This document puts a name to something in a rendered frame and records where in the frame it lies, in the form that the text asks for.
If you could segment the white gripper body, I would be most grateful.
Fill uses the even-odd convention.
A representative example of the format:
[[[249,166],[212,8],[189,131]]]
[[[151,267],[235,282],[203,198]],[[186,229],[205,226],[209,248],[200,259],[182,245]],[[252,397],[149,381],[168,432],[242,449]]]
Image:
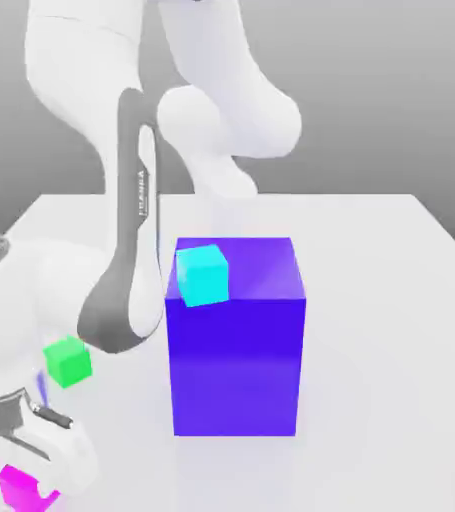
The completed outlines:
[[[0,436],[8,463],[30,474],[47,490],[77,496],[98,473],[95,448],[84,426],[59,415],[28,414],[23,425]]]

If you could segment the small magenta cube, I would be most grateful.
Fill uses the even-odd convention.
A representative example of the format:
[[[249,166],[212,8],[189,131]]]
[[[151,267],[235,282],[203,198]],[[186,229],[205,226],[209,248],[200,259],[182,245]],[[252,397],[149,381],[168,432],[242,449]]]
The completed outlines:
[[[11,465],[0,471],[0,490],[4,503],[14,512],[45,512],[60,497],[58,490],[42,496],[39,481]]]

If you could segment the small green cube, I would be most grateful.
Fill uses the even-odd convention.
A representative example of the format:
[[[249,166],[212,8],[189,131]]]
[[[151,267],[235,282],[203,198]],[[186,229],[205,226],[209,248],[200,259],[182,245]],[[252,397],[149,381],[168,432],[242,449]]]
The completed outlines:
[[[90,352],[79,338],[68,336],[43,349],[49,376],[69,388],[92,375]]]

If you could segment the small cyan cube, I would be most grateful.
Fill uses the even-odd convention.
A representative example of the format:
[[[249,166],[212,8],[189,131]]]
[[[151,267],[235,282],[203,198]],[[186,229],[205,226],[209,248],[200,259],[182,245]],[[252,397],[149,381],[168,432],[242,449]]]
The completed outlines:
[[[187,307],[229,300],[229,263],[216,244],[178,249],[176,275]]]

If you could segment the large blue box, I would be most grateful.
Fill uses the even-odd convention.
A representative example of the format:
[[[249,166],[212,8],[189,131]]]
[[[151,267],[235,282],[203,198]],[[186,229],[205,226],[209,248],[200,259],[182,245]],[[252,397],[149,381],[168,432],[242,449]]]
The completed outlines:
[[[306,294],[288,238],[186,238],[229,263],[229,299],[189,308],[171,274],[165,297],[177,436],[296,432]]]

